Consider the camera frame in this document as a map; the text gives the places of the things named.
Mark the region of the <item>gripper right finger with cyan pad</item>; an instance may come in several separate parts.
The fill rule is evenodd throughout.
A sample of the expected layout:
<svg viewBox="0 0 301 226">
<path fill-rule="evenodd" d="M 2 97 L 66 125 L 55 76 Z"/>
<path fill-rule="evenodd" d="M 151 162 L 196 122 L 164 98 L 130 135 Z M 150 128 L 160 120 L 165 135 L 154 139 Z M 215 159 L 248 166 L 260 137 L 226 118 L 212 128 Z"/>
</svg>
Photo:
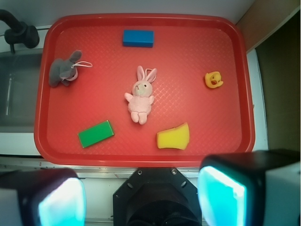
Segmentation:
<svg viewBox="0 0 301 226">
<path fill-rule="evenodd" d="M 287 149 L 206 156 L 198 201 L 210 226 L 298 226 L 301 154 Z"/>
</svg>

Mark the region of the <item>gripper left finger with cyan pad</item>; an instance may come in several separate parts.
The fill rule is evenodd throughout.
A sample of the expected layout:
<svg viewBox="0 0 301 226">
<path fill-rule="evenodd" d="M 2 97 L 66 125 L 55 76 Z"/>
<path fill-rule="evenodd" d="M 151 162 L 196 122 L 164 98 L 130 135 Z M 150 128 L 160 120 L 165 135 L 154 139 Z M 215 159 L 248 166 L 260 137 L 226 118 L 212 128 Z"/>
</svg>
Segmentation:
<svg viewBox="0 0 301 226">
<path fill-rule="evenodd" d="M 83 226 L 86 193 L 72 169 L 0 172 L 2 226 Z"/>
</svg>

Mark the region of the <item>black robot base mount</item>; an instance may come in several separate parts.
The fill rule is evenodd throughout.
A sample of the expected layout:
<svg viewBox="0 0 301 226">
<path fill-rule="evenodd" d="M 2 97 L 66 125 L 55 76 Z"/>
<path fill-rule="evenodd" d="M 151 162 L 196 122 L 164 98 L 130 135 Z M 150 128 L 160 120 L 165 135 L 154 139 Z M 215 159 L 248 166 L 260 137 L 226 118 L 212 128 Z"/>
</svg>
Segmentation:
<svg viewBox="0 0 301 226">
<path fill-rule="evenodd" d="M 115 226 L 200 226 L 198 190 L 176 168 L 138 168 L 113 194 Z"/>
</svg>

